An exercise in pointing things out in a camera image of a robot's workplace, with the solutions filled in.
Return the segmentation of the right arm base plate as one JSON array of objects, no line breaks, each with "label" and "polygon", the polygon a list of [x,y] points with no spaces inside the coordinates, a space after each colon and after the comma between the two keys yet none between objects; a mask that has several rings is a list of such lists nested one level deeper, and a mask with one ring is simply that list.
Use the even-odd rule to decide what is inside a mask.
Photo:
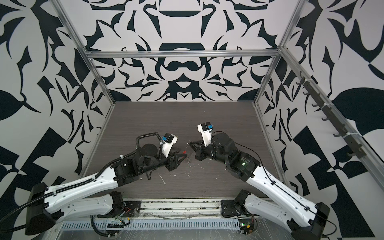
[{"label": "right arm base plate", "polygon": [[245,201],[239,202],[236,200],[221,200],[221,215],[224,218],[248,218],[255,217],[244,206]]}]

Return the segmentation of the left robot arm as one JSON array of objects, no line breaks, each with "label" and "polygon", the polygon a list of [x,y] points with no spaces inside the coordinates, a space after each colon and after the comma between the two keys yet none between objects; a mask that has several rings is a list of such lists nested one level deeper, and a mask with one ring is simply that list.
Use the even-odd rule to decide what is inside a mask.
[{"label": "left robot arm", "polygon": [[173,171],[187,158],[167,144],[146,144],[110,161],[98,173],[66,184],[33,186],[27,207],[25,234],[37,235],[70,217],[100,215],[115,217],[124,212],[125,204],[116,188],[133,183],[165,167]]}]

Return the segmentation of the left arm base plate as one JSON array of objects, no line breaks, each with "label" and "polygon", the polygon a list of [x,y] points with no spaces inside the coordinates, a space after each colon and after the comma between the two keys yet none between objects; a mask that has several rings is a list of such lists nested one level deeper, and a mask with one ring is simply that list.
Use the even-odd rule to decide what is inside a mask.
[{"label": "left arm base plate", "polygon": [[112,205],[112,210],[105,215],[97,215],[98,218],[133,217],[141,210],[141,201],[124,201]]}]

